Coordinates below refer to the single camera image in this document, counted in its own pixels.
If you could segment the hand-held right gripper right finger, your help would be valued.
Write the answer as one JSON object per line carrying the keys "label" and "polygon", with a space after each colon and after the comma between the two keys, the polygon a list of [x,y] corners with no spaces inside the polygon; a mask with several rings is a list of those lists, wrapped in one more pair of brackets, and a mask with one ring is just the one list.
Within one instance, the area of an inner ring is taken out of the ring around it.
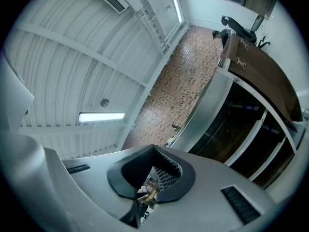
{"label": "hand-held right gripper right finger", "polygon": [[196,180],[190,163],[158,146],[154,147],[154,169],[160,186],[156,197],[158,204],[179,200]]}

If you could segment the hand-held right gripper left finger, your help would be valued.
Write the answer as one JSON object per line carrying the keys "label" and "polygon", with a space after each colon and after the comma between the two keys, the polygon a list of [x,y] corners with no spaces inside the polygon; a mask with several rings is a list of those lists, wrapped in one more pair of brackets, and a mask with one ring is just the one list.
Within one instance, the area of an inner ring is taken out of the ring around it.
{"label": "hand-held right gripper left finger", "polygon": [[121,198],[133,202],[130,210],[120,221],[133,227],[140,226],[140,212],[137,192],[153,167],[154,145],[148,145],[117,161],[107,170],[111,188]]}

